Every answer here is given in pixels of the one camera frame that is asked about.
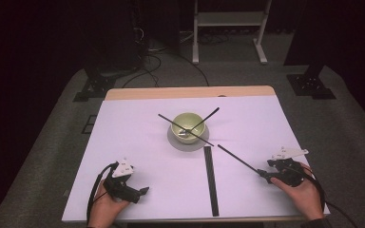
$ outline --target person's left hand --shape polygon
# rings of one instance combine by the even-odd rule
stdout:
[[[114,200],[103,187],[103,180],[100,182],[99,190],[97,191],[94,200],[87,227],[109,227],[114,222],[118,214],[124,210],[127,205],[129,205],[128,201]]]

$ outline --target person's right hand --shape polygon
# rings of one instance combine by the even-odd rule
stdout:
[[[311,176],[310,167],[301,164],[304,172]],[[277,178],[272,178],[271,182],[285,192],[293,201],[297,209],[307,220],[323,219],[324,213],[321,208],[319,192],[309,180],[304,181],[297,187],[291,187]]]

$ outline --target white paper sheet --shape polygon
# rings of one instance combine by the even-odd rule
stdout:
[[[219,218],[299,215],[273,184],[236,161],[221,144],[255,168],[267,164],[282,146],[300,148],[276,96],[153,99],[103,102],[73,184],[63,221],[86,220],[88,197],[97,175],[127,158],[135,172],[128,186],[149,186],[147,195],[127,207],[119,220],[211,219],[212,210],[203,149],[182,152],[167,139],[170,123],[183,112],[206,121],[215,169]],[[307,163],[304,156],[296,161]]]

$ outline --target wooden table edge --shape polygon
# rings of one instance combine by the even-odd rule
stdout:
[[[105,101],[164,99],[164,98],[200,98],[200,97],[242,97],[274,96],[275,90],[268,85],[250,86],[210,86],[210,87],[151,87],[151,88],[113,88]]]

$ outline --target gray carpet floor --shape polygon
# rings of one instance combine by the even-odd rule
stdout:
[[[307,159],[326,191],[327,200],[342,208],[358,227],[365,227],[365,112],[342,78],[328,67],[322,70],[320,79],[334,92],[335,100],[295,95],[286,75],[302,73],[306,67],[283,66],[292,37],[265,34],[262,45],[268,65],[263,66],[251,36],[230,36],[228,42],[200,46],[198,67],[211,86],[273,87],[299,144],[310,151]],[[189,44],[181,46],[182,56],[190,58],[191,51]],[[200,72],[183,58],[164,53],[153,55],[162,60],[162,65],[153,72],[159,80],[158,86],[206,86]],[[147,69],[158,64],[153,57],[145,57],[144,62]],[[115,87],[122,87],[134,75],[120,78]],[[103,100],[73,102],[86,79],[82,69],[76,72],[53,108],[0,206],[0,227],[86,226],[61,221],[89,138],[81,133],[82,129],[89,115],[98,113]],[[126,85],[152,86],[155,83],[148,74]],[[331,212],[328,219],[334,227],[352,227],[337,210],[331,208]],[[264,222],[264,227],[299,227],[300,224],[301,221]]]

